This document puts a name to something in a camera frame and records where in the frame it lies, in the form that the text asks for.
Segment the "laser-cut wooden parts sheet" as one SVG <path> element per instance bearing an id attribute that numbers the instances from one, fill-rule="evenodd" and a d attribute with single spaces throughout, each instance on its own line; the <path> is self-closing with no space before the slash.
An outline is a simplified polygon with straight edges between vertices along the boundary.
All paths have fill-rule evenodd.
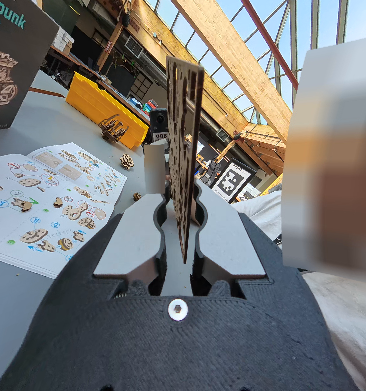
<path id="1" fill-rule="evenodd" d="M 204 68 L 167 57 L 169 171 L 183 262 L 187 260 Z"/>

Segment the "partly built wooden model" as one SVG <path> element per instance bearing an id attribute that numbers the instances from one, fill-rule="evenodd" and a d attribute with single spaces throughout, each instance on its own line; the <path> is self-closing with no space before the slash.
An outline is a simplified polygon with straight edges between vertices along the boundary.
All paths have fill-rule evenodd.
<path id="1" fill-rule="evenodd" d="M 125 127 L 119 116 L 119 114 L 112 115 L 107 119 L 103 119 L 98 124 L 104 140 L 111 143 L 118 143 L 123 135 L 128 131 L 129 126 Z"/>

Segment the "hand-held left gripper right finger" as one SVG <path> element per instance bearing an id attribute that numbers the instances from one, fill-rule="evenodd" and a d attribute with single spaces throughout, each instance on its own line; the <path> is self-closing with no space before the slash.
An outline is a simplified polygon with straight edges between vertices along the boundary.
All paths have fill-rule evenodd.
<path id="1" fill-rule="evenodd" d="M 192 200 L 195 234 L 192 293 L 210 296 L 212 287 L 227 296 L 244 296 L 239 280 L 266 276 L 239 213 L 201 180 L 195 180 Z"/>

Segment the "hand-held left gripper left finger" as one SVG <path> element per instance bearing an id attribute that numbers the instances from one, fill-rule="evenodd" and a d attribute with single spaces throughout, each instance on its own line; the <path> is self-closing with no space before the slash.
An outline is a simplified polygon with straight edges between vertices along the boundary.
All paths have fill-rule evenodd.
<path id="1" fill-rule="evenodd" d="M 167 271 L 166 198 L 146 194 L 123 213 L 93 274 L 99 278 L 141 280 L 150 295 L 160 295 Z"/>

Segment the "stack of white boxes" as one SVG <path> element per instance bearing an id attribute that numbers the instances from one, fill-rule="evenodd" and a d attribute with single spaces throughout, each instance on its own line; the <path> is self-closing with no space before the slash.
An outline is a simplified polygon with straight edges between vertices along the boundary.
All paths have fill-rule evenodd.
<path id="1" fill-rule="evenodd" d="M 53 40 L 53 47 L 62 52 L 70 52 L 74 39 L 61 27 Z"/>

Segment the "open instruction booklet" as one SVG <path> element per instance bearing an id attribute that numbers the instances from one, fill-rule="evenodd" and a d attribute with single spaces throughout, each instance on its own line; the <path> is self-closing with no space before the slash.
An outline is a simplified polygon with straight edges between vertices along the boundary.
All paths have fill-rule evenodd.
<path id="1" fill-rule="evenodd" d="M 74 143 L 0 156 L 0 261 L 55 278 L 107 224 L 126 181 Z"/>

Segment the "black model kit box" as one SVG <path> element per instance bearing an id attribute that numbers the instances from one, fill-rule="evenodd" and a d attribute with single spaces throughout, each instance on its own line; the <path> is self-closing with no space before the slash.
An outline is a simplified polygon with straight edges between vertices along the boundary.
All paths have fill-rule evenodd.
<path id="1" fill-rule="evenodd" d="M 0 0 L 0 130 L 12 125 L 58 28 L 34 1 Z"/>

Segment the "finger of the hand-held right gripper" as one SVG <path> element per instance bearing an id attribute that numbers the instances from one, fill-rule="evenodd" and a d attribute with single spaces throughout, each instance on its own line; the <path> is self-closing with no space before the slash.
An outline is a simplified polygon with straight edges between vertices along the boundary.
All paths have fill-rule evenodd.
<path id="1" fill-rule="evenodd" d="M 144 173 L 147 194 L 164 194 L 166 181 L 166 139 L 144 146 Z"/>

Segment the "yellow plastic bin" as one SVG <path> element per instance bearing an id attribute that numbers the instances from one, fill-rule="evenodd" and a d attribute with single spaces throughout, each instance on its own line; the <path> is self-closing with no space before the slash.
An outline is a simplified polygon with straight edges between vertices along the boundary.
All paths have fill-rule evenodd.
<path id="1" fill-rule="evenodd" d="M 95 124 L 119 114 L 123 128 L 128 128 L 121 142 L 130 149 L 139 147 L 148 132 L 149 126 L 144 121 L 78 72 L 74 72 L 66 102 Z"/>

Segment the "framed black-white marker sign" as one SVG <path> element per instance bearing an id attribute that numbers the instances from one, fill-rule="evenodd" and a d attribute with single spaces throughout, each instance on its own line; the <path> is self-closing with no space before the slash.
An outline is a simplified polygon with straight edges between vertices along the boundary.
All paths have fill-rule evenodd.
<path id="1" fill-rule="evenodd" d="M 231 158 L 220 175 L 215 178 L 210 189 L 231 204 L 256 172 L 257 170 Z"/>

